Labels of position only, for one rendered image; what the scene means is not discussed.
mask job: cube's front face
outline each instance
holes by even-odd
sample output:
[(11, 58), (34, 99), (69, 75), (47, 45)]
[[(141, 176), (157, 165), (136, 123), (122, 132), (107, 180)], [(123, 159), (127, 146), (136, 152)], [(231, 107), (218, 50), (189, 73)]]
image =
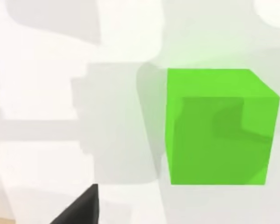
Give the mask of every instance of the cube's front face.
[(278, 105), (247, 70), (169, 70), (171, 183), (264, 184)]

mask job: green block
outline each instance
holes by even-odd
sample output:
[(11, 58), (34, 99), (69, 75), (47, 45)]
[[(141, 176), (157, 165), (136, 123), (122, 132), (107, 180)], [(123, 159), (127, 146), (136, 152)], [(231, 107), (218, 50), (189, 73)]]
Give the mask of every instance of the green block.
[(250, 70), (168, 69), (171, 184), (265, 184), (279, 100)]

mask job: dark pointed object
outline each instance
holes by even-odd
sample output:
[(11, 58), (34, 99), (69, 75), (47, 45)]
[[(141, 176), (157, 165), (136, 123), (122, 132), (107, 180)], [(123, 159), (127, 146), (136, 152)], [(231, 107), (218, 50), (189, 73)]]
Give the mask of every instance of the dark pointed object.
[(98, 185), (93, 184), (51, 224), (98, 224)]

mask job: cube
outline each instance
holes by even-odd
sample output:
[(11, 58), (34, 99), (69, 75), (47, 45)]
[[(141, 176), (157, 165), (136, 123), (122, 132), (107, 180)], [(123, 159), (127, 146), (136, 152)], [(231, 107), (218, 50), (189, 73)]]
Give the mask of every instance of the cube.
[(279, 101), (250, 70), (168, 69), (171, 184), (265, 184)]

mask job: beige corner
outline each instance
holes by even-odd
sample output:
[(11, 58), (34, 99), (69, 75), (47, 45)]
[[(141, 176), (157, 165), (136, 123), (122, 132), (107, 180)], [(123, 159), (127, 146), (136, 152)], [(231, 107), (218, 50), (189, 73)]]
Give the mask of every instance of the beige corner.
[(15, 224), (15, 221), (11, 219), (0, 218), (0, 224)]

